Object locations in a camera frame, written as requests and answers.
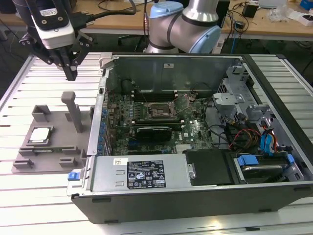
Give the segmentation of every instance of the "side panel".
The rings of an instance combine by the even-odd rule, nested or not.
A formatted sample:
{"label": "side panel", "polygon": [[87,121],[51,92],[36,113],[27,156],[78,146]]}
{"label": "side panel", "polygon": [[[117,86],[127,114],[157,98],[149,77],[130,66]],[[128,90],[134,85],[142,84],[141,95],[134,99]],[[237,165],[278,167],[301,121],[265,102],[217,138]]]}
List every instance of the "side panel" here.
{"label": "side panel", "polygon": [[90,222],[177,219],[236,213],[276,211],[313,191],[313,184],[159,194],[80,197],[73,203]]}

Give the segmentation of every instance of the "barcode sticker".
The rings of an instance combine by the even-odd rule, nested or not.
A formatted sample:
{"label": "barcode sticker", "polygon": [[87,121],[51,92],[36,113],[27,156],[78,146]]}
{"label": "barcode sticker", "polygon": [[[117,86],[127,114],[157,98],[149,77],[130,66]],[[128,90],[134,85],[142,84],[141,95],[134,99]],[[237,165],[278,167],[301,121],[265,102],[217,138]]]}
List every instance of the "barcode sticker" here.
{"label": "barcode sticker", "polygon": [[54,15],[58,14],[58,11],[56,8],[51,8],[51,9],[41,10],[40,14],[42,16],[54,16]]}
{"label": "barcode sticker", "polygon": [[114,158],[113,165],[127,165],[128,158]]}

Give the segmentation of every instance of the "white sticker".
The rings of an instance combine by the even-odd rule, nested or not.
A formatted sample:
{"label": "white sticker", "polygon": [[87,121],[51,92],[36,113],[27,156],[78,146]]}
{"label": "white sticker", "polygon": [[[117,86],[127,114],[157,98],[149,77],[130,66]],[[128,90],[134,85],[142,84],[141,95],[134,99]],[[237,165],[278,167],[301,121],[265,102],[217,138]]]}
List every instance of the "white sticker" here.
{"label": "white sticker", "polygon": [[40,14],[42,16],[55,16],[58,13],[56,8],[51,8],[51,9],[46,9],[46,10],[41,10]]}
{"label": "white sticker", "polygon": [[128,158],[114,158],[113,165],[127,165]]}
{"label": "white sticker", "polygon": [[173,69],[174,68],[174,64],[164,64],[164,68],[165,69]]}

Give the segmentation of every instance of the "blue cable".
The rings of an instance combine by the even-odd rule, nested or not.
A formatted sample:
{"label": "blue cable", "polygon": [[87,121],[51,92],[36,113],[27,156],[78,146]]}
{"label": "blue cable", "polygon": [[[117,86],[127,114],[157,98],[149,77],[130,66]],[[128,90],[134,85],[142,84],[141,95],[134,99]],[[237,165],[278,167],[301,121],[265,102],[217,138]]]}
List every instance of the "blue cable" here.
{"label": "blue cable", "polygon": [[232,54],[232,53],[234,52],[235,40],[236,40],[236,31],[235,31],[235,33],[234,33],[233,46],[231,47],[230,54]]}

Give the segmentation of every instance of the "red wire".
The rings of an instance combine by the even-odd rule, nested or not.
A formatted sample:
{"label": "red wire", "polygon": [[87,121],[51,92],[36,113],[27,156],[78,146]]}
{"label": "red wire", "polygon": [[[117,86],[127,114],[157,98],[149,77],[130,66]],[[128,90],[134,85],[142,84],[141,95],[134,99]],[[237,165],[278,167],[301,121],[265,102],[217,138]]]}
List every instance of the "red wire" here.
{"label": "red wire", "polygon": [[237,135],[235,135],[235,138],[234,138],[233,142],[236,140],[236,138],[239,136],[239,134],[240,134],[241,132],[243,132],[243,131],[246,131],[246,132],[248,132],[248,131],[253,131],[253,132],[255,132],[256,134],[258,134],[259,136],[261,136],[261,134],[260,134],[259,132],[257,132],[256,130],[253,130],[253,129],[243,129],[243,130],[240,130],[240,131],[237,133]]}

